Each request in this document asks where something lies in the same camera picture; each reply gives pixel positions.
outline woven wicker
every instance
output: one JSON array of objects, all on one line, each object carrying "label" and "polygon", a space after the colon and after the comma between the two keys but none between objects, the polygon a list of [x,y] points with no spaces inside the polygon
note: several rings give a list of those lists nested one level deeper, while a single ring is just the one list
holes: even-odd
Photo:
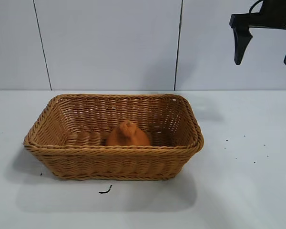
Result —
[{"label": "woven wicker", "polygon": [[[104,146],[131,120],[152,146]],[[189,103],[178,95],[63,94],[51,99],[24,146],[62,179],[167,180],[203,147]]]}]

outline orange plush object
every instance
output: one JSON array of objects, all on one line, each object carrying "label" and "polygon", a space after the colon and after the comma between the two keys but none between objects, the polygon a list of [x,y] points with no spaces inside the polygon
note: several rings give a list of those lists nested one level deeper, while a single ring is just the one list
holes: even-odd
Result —
[{"label": "orange plush object", "polygon": [[109,134],[106,146],[150,146],[150,141],[136,123],[124,121]]}]

